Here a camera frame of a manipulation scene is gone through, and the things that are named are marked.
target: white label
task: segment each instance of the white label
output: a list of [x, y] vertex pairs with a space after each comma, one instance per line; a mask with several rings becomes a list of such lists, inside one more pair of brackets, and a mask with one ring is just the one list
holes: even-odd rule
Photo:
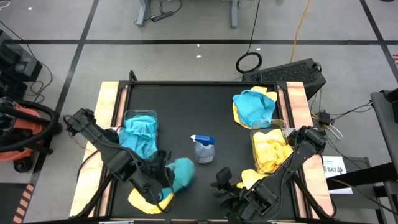
[[213, 156], [207, 157], [207, 158], [200, 158], [199, 163], [207, 163], [211, 162], [213, 160]]
[[[341, 156], [322, 156], [323, 159], [323, 171], [325, 171], [325, 177], [334, 177], [336, 175], [347, 173], [344, 161]], [[329, 190], [329, 194], [352, 194], [353, 189], [351, 187], [345, 189]]]

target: yellow towel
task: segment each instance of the yellow towel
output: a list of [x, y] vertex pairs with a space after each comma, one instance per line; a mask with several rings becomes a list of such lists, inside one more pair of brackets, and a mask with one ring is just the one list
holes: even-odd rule
[[[163, 199], [160, 203], [159, 206], [162, 209], [165, 209], [167, 205], [170, 203], [170, 201], [173, 198], [173, 194], [169, 194], [167, 198]], [[138, 190], [133, 189], [132, 192], [129, 195], [129, 202], [132, 206], [138, 208], [139, 210], [145, 212], [146, 214], [160, 214], [162, 211], [159, 210], [157, 205], [148, 203], [145, 201], [145, 198], [138, 192]]]
[[[255, 87], [251, 88], [251, 90], [257, 91], [259, 93], [262, 93], [262, 94], [266, 95], [268, 98], [274, 100], [274, 102], [276, 102], [276, 99], [278, 99], [278, 94], [276, 92], [268, 92], [267, 93], [267, 88], [266, 87], [255, 86]], [[236, 107], [236, 105], [234, 103], [232, 103], [232, 110], [233, 110], [233, 113], [234, 113], [235, 122], [237, 122], [238, 124], [240, 124], [244, 128], [251, 129], [251, 127], [246, 126], [246, 125], [241, 123], [241, 120], [239, 119], [239, 115], [238, 115], [238, 108]]]
[[257, 162], [256, 171], [249, 169], [242, 172], [242, 181], [237, 187], [251, 188], [257, 180], [266, 177], [269, 172], [275, 172], [293, 152], [292, 146], [286, 144], [281, 129], [275, 129], [267, 134], [257, 132], [253, 136], [254, 157]]

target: gray floor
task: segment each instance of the gray floor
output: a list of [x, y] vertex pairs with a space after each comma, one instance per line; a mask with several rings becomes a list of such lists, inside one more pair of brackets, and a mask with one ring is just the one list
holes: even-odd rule
[[[292, 40], [306, 0], [261, 1], [254, 33], [257, 40]], [[398, 1], [366, 1], [385, 40], [398, 40]], [[24, 39], [78, 40], [86, 24], [93, 0], [19, 0], [0, 11], [0, 20]], [[242, 0], [239, 27], [230, 29], [229, 3], [217, 0], [183, 0], [182, 9], [160, 22], [147, 21], [138, 28], [138, 1], [99, 0], [87, 39], [90, 40], [169, 40], [169, 39], [250, 39], [256, 0]], [[165, 11], [178, 1], [165, 1]], [[159, 13], [153, 1], [152, 13]], [[360, 1], [314, 0], [303, 24], [300, 40], [377, 40]], [[55, 108], [68, 75], [76, 44], [32, 45], [36, 57], [54, 74], [44, 92], [43, 104]], [[247, 50], [240, 44], [185, 45], [84, 45], [62, 115], [81, 107], [94, 109], [102, 81], [125, 80], [133, 69], [139, 80], [240, 80], [236, 60]], [[388, 46], [398, 54], [398, 45]], [[253, 45], [263, 57], [262, 68], [288, 63], [291, 45]], [[397, 81], [379, 45], [298, 45], [295, 60], [313, 58], [320, 62], [327, 84], [322, 88], [321, 108], [342, 113], [367, 102], [370, 93], [397, 88]], [[253, 58], [243, 67], [254, 64]], [[42, 70], [39, 80], [49, 81]], [[313, 109], [318, 111], [318, 100]], [[347, 156], [367, 156], [371, 165], [389, 162], [389, 155], [374, 112], [349, 114], [336, 122], [344, 140], [335, 141]], [[54, 153], [47, 156], [25, 221], [67, 218], [76, 187], [76, 172], [83, 157], [67, 134], [54, 137]], [[326, 155], [337, 155], [327, 148]], [[0, 163], [0, 182], [29, 182], [31, 173], [17, 174], [12, 164]], [[338, 208], [342, 220], [376, 223], [370, 210]]]

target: orange vacuum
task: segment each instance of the orange vacuum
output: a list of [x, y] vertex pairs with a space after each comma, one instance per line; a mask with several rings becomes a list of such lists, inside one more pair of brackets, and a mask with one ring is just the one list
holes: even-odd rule
[[[41, 118], [37, 111], [50, 119]], [[17, 172], [31, 170], [34, 151], [53, 153], [43, 141], [61, 132], [58, 117], [54, 110], [38, 103], [0, 98], [0, 161], [14, 161]]]

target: clear plastic bottle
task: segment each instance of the clear plastic bottle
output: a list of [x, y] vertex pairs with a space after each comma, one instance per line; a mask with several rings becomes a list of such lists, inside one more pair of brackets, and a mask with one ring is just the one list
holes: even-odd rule
[[216, 155], [214, 138], [199, 134], [194, 134], [191, 138], [195, 142], [196, 161], [202, 164], [213, 161], [214, 156]]

